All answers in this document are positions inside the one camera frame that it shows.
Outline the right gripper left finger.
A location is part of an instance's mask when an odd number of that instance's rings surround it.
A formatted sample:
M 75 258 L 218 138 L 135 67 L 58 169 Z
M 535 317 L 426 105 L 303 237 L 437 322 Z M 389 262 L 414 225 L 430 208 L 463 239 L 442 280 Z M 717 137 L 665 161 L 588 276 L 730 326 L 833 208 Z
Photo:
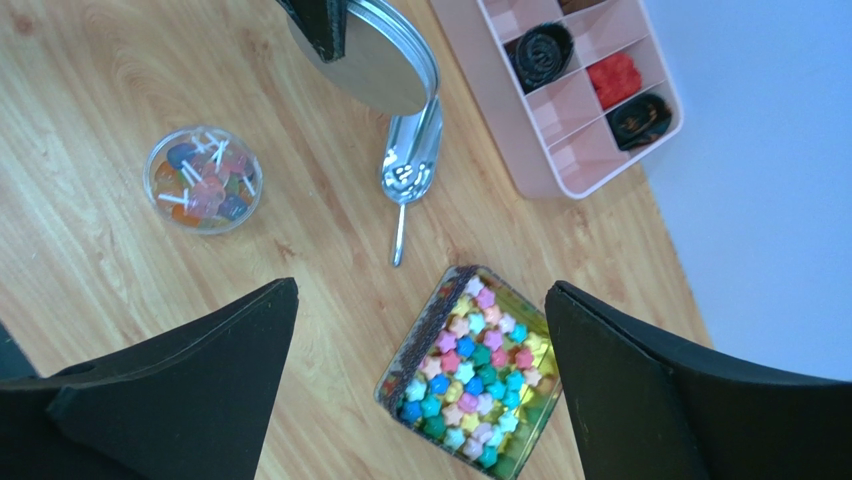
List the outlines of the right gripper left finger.
M 5 479 L 251 479 L 299 305 L 276 279 L 49 377 L 1 383 Z

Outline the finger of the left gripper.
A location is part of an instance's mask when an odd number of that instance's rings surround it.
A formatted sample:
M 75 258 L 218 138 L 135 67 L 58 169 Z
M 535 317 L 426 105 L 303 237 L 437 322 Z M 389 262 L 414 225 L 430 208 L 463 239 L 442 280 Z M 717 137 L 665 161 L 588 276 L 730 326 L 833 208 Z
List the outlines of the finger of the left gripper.
M 346 0 L 277 0 L 324 63 L 345 56 Z

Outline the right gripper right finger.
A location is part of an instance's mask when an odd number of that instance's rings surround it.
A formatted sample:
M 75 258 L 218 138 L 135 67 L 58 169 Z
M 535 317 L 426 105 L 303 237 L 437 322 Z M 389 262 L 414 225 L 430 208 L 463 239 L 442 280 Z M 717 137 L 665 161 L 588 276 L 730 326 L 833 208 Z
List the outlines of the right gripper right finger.
M 851 385 L 741 360 L 559 281 L 545 313 L 589 479 L 847 479 Z

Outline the white jar lid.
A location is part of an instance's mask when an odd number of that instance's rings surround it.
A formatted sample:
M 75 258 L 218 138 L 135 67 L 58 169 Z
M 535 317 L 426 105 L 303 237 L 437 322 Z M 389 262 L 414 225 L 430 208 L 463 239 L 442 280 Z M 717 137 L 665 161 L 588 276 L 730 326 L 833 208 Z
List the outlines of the white jar lid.
M 420 32 L 386 1 L 347 1 L 345 56 L 324 63 L 288 15 L 290 33 L 329 82 L 389 115 L 413 115 L 438 96 L 440 68 Z

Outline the silver metal scoop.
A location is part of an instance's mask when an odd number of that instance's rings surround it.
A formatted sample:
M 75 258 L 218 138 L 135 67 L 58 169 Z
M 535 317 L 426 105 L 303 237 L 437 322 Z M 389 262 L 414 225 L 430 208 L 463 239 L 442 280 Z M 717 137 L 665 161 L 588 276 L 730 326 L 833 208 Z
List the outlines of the silver metal scoop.
M 391 265 L 403 258 L 407 206 L 420 200 L 433 184 L 443 134 L 443 110 L 439 97 L 413 115 L 391 117 L 380 186 L 399 207 Z

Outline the green tin of star candies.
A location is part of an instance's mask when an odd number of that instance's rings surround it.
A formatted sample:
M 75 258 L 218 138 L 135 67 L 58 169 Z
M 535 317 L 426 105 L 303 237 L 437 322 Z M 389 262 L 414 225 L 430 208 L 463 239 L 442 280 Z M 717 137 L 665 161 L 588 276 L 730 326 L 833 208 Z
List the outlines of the green tin of star candies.
M 393 419 L 491 479 L 515 479 L 562 387 L 547 321 L 482 265 L 451 266 L 374 390 Z

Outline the clear glass jar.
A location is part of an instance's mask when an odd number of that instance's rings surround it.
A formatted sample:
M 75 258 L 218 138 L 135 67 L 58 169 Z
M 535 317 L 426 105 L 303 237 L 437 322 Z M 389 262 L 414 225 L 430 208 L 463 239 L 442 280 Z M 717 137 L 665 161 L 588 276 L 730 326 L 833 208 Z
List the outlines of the clear glass jar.
M 155 211 L 202 235 L 227 233 L 247 221 L 260 204 L 263 182 L 248 144 L 206 124 L 167 134 L 151 149 L 143 170 L 144 190 Z

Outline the pink divided organizer box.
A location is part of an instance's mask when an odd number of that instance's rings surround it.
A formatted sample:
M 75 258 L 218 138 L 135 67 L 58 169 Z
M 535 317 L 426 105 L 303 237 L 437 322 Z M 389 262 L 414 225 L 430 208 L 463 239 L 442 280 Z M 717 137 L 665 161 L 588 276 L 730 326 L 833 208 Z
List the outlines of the pink divided organizer box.
M 604 1 L 571 15 L 557 1 L 436 1 L 433 10 L 509 174 L 527 198 L 585 198 L 682 128 L 680 98 L 641 1 Z M 573 55 L 559 78 L 525 94 L 505 45 L 549 22 L 569 30 Z M 634 59 L 643 83 L 604 111 L 586 68 L 618 52 Z M 606 115 L 643 93 L 668 103 L 671 125 L 656 142 L 621 151 Z

